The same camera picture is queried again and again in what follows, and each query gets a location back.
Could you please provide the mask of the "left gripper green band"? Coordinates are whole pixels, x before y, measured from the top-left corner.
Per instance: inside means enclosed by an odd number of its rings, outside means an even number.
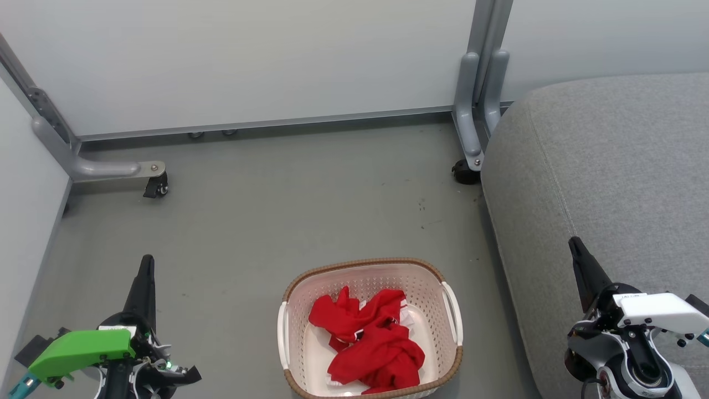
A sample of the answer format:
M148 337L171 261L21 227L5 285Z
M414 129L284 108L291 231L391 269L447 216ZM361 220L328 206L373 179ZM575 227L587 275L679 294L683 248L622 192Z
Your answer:
M165 360L167 350L155 333L156 313L155 259L144 255L122 311L96 329L64 331L55 339L28 345L35 351L28 371L50 383L110 361Z

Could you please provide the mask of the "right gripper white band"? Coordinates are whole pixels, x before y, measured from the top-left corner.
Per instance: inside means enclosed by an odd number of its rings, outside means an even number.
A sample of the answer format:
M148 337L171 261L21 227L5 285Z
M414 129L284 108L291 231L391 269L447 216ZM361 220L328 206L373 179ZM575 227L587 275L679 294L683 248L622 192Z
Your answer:
M628 284L613 284L580 237L570 237L569 250L582 311L603 331L640 326L678 336L707 334L707 303L694 294L648 294Z

